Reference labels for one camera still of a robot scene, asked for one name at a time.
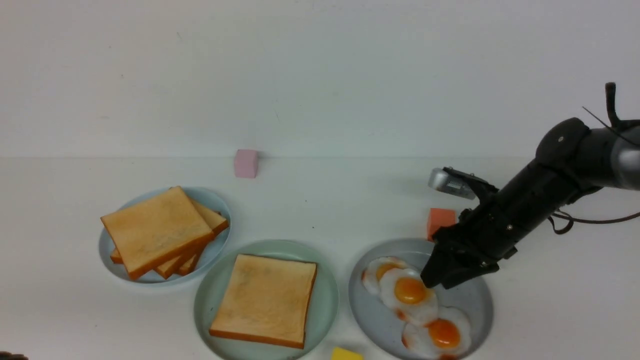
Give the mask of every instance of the stack of toast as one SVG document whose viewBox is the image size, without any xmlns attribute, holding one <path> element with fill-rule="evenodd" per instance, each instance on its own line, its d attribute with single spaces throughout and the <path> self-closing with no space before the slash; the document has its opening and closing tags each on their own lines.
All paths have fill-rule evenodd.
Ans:
<svg viewBox="0 0 640 360">
<path fill-rule="evenodd" d="M 315 263 L 238 255 L 209 334 L 304 348 L 316 274 Z"/>
<path fill-rule="evenodd" d="M 191 273 L 205 247 L 229 227 L 179 186 L 100 219 L 115 245 L 111 260 L 132 280 L 152 270 L 165 279 Z"/>
</svg>

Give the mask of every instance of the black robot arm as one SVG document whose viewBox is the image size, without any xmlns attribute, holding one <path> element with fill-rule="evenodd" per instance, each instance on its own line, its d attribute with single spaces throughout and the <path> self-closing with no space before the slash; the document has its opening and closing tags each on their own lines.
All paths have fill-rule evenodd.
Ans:
<svg viewBox="0 0 640 360">
<path fill-rule="evenodd" d="M 536 157 L 501 190 L 482 179 L 445 168 L 464 181 L 480 204 L 460 221 L 440 228 L 435 248 L 421 276 L 432 288 L 451 288 L 499 270 L 501 259 L 561 206 L 603 187 L 640 190 L 640 120 L 620 120 L 615 111 L 615 84 L 608 83 L 611 127 L 590 129 L 572 118 L 551 129 Z"/>
</svg>

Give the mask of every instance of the pink cube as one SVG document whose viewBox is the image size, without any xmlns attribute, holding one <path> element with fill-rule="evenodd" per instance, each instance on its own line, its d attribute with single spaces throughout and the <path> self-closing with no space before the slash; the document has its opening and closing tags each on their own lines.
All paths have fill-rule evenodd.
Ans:
<svg viewBox="0 0 640 360">
<path fill-rule="evenodd" d="M 234 159 L 236 177 L 254 179 L 258 174 L 258 152 L 255 150 L 238 150 Z"/>
</svg>

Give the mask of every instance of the yellow cube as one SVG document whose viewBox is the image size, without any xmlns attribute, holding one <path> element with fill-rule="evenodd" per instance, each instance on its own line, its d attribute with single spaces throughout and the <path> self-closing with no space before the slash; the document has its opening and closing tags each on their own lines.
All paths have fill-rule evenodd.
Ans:
<svg viewBox="0 0 640 360">
<path fill-rule="evenodd" d="M 364 358 L 360 354 L 337 347 L 333 348 L 331 360 L 364 360 Z"/>
</svg>

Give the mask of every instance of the gray plate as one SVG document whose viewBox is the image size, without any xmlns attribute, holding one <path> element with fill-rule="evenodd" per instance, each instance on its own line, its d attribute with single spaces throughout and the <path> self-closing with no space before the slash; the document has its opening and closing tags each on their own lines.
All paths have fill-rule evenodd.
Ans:
<svg viewBox="0 0 640 360">
<path fill-rule="evenodd" d="M 120 209 L 128 208 L 133 204 L 137 204 L 143 200 L 147 200 L 158 195 L 159 193 L 167 191 L 168 189 L 169 188 L 162 188 L 140 195 L 137 198 L 130 200 L 129 202 L 124 204 Z M 124 265 L 114 264 L 111 261 L 109 255 L 115 248 L 115 245 L 113 245 L 113 240 L 109 236 L 109 233 L 107 233 L 107 231 L 102 228 L 102 232 L 100 233 L 100 240 L 98 241 L 98 251 L 100 253 L 102 263 L 104 263 L 104 266 L 107 268 L 107 270 L 109 270 L 113 275 L 121 278 L 122 280 L 129 281 L 131 283 L 147 286 L 166 286 L 180 284 L 184 281 L 188 281 L 189 279 L 198 277 L 213 266 L 216 258 L 227 244 L 231 228 L 233 228 L 231 211 L 229 210 L 227 203 L 225 203 L 225 201 L 221 197 L 219 197 L 216 193 L 209 189 L 186 187 L 182 187 L 182 189 L 187 194 L 187 196 L 211 210 L 219 211 L 222 216 L 224 216 L 229 221 L 229 227 L 222 233 L 217 235 L 216 239 L 210 242 L 202 252 L 196 268 L 190 274 L 187 274 L 185 276 L 180 276 L 178 274 L 171 275 L 167 280 L 163 279 L 160 275 L 152 270 L 147 272 L 145 275 L 142 275 L 138 280 L 132 281 L 127 275 L 127 271 L 125 270 Z"/>
<path fill-rule="evenodd" d="M 305 348 L 289 348 L 209 335 L 238 254 L 317 263 L 316 281 L 309 302 Z M 225 360 L 294 360 L 315 348 L 329 333 L 338 311 L 338 284 L 329 263 L 314 249 L 286 240 L 264 240 L 247 245 L 221 258 L 202 279 L 196 294 L 193 316 L 202 341 Z"/>
<path fill-rule="evenodd" d="M 369 262 L 381 256 L 396 256 L 422 270 L 427 263 L 433 244 L 425 239 L 393 240 L 375 246 L 356 264 L 349 280 L 349 305 L 362 331 L 382 350 L 402 360 L 421 360 L 402 344 L 405 323 L 372 296 L 362 285 L 362 271 Z M 471 348 L 460 359 L 475 351 L 485 341 L 493 322 L 493 300 L 484 280 L 475 278 L 455 288 L 435 289 L 441 306 L 454 306 L 469 316 L 471 322 Z"/>
</svg>

